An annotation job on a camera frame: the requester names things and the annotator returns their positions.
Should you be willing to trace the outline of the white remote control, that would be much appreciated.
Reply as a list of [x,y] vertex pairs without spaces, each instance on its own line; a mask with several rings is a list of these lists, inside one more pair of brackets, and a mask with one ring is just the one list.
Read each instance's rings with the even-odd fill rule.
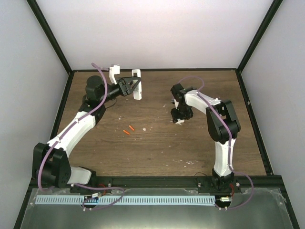
[[142,99],[142,76],[140,69],[132,69],[132,77],[136,78],[133,80],[133,98],[135,100]]

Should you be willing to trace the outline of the white battery cover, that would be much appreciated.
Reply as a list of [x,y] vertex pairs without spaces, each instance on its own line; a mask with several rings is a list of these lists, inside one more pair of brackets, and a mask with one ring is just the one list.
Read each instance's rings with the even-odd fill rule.
[[175,124],[178,124],[178,125],[182,125],[182,123],[184,123],[185,120],[178,120]]

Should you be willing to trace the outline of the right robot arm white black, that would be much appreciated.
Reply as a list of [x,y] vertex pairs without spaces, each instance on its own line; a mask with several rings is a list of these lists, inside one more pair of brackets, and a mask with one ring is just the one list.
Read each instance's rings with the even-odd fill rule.
[[215,142],[215,164],[212,169],[212,188],[223,192],[234,179],[233,150],[241,125],[230,100],[213,99],[196,88],[183,88],[175,84],[171,88],[173,123],[181,124],[193,117],[195,108],[206,115],[208,132]]

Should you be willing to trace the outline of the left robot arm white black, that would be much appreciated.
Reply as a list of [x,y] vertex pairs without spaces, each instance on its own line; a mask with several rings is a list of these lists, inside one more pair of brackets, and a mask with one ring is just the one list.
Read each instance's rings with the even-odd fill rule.
[[97,188],[97,180],[93,178],[96,173],[88,168],[72,167],[69,156],[78,142],[102,119],[106,102],[130,94],[135,100],[141,100],[140,70],[133,70],[131,77],[115,79],[112,84],[108,84],[104,76],[93,75],[87,79],[85,91],[73,120],[53,139],[34,147],[32,177],[37,180],[41,191],[45,191],[43,184],[50,188],[80,184],[88,193]]

